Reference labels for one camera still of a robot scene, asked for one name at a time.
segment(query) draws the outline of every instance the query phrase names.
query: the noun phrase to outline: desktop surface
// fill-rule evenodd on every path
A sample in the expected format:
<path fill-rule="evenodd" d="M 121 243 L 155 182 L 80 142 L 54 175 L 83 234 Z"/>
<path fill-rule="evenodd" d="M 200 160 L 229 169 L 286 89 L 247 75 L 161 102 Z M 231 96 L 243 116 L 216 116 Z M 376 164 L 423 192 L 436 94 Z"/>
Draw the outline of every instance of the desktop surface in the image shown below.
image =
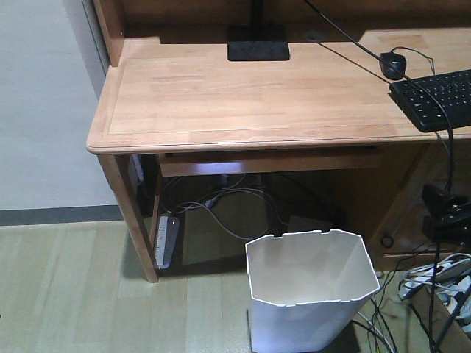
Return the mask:
<path fill-rule="evenodd" d="M 366 31 L 376 53 L 427 52 L 438 73 L 469 68 L 471 28 Z M 88 137 L 96 154 L 347 146 L 432 141 L 388 96 L 378 62 L 348 42 L 290 43 L 291 59 L 230 62 L 225 43 L 127 38 Z M 358 63 L 350 63 L 335 53 Z M 411 77 L 429 75 L 408 54 Z M 471 137 L 471 128 L 455 138 Z"/>

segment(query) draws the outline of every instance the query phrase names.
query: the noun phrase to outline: computer mouse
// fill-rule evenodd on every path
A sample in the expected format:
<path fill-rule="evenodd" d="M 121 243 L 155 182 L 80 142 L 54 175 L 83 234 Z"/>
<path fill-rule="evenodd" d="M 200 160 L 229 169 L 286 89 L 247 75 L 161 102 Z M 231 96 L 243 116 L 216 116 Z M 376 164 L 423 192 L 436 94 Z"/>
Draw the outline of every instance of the computer mouse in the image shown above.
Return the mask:
<path fill-rule="evenodd" d="M 407 62 L 403 55 L 389 51 L 381 53 L 380 58 L 382 60 L 380 61 L 381 72 L 387 79 L 397 81 L 404 77 Z"/>

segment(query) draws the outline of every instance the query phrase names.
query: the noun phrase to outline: keyboard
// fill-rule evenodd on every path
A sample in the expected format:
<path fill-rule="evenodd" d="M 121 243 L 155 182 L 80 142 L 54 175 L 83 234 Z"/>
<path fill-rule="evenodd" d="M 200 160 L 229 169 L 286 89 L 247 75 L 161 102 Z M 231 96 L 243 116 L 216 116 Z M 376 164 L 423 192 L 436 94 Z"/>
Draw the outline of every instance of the keyboard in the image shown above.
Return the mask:
<path fill-rule="evenodd" d="M 471 125 L 471 70 L 412 79 L 443 106 L 451 127 Z M 422 132 L 446 130 L 448 122 L 429 95 L 405 80 L 390 84 L 389 94 Z"/>

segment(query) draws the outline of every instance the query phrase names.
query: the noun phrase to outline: white trash can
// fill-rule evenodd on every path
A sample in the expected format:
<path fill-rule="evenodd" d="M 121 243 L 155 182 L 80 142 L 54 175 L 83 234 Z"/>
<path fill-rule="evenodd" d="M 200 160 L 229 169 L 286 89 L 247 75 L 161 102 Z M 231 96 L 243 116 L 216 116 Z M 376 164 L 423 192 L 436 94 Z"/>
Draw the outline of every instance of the white trash can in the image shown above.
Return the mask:
<path fill-rule="evenodd" d="M 317 352 L 380 289 L 360 235 L 265 235 L 245 246 L 257 353 Z"/>

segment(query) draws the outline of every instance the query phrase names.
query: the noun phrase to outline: white wall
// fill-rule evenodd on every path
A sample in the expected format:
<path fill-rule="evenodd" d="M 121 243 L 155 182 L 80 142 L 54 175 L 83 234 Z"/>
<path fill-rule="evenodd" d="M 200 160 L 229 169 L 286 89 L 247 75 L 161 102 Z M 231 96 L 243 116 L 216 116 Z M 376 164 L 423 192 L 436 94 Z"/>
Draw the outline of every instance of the white wall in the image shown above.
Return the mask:
<path fill-rule="evenodd" d="M 0 210 L 115 204 L 85 150 L 97 98 L 61 0 L 1 2 L 0 65 Z"/>

